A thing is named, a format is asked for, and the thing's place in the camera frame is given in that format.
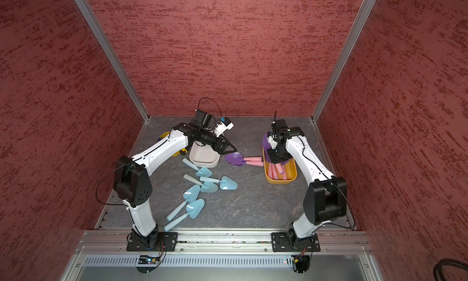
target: metal vent grille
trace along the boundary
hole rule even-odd
[[[291,264],[291,257],[242,255],[170,255],[162,261],[165,267],[283,267]]]
[[[139,255],[88,255],[85,259],[84,266],[129,266],[133,267],[137,264]]]
[[[139,255],[87,255],[83,266],[155,266],[138,265]],[[161,267],[289,267],[288,255],[167,255]]]

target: yellow tray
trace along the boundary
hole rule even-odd
[[[296,161],[293,158],[284,165],[284,169],[286,170],[286,174],[288,175],[287,180],[270,179],[268,177],[268,163],[265,160],[265,150],[263,150],[263,169],[265,170],[266,180],[271,184],[289,184],[291,181],[295,180],[297,177]]]

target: white bowl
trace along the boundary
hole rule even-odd
[[[211,146],[199,146],[200,142],[194,142],[190,150],[189,159],[198,167],[212,168],[219,162],[219,154]]]

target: yellow object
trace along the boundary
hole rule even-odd
[[[160,139],[163,139],[163,138],[166,138],[168,135],[169,135],[170,132],[165,132],[161,135],[161,137],[159,137]],[[175,152],[171,157],[174,157],[174,156],[177,156],[180,154],[180,151],[177,151]]]
[[[263,150],[263,169],[265,170],[266,180],[271,184],[289,184],[297,177],[296,161],[291,159],[288,163],[284,165],[284,170],[288,176],[288,180],[283,179],[270,179],[268,177],[268,162],[265,160],[265,150]]]

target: blue toy trowel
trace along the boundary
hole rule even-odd
[[[187,179],[188,181],[190,181],[190,182],[192,182],[194,184],[198,184],[200,186],[200,191],[201,192],[215,192],[215,191],[218,190],[218,186],[215,185],[214,183],[205,182],[204,184],[202,184],[199,180],[194,179],[193,177],[191,177],[187,173],[184,174],[184,179]]]
[[[175,208],[169,215],[167,215],[166,219],[167,221],[172,221],[174,217],[182,210],[182,208],[187,204],[194,202],[196,198],[198,198],[198,194],[200,193],[200,186],[199,185],[194,185],[190,189],[188,189],[186,192],[184,192],[184,199],[185,201],[182,202],[177,208]]]
[[[221,190],[235,190],[237,189],[237,182],[228,178],[227,176],[223,176],[221,179],[212,179],[207,177],[200,177],[200,181],[204,181],[204,184],[209,183],[219,183],[219,187]]]
[[[207,176],[207,177],[210,177],[210,176],[213,175],[213,171],[209,170],[209,169],[206,168],[206,167],[198,168],[195,164],[192,163],[192,161],[190,161],[190,160],[187,159],[187,158],[182,159],[182,162],[184,162],[184,163],[187,164],[188,166],[190,166],[190,167],[192,167],[193,169],[195,169],[195,170],[196,170],[196,173],[195,173],[196,176]]]
[[[203,209],[204,206],[205,206],[205,201],[203,199],[198,199],[195,202],[188,204],[187,207],[185,207],[185,210],[187,210],[187,213],[175,219],[168,225],[164,226],[164,231],[167,232],[171,230],[172,228],[174,228],[174,226],[178,225],[180,222],[182,222],[182,220],[184,220],[188,216],[190,216],[190,218],[192,219],[195,219],[198,216],[198,214],[200,214],[200,211]]]

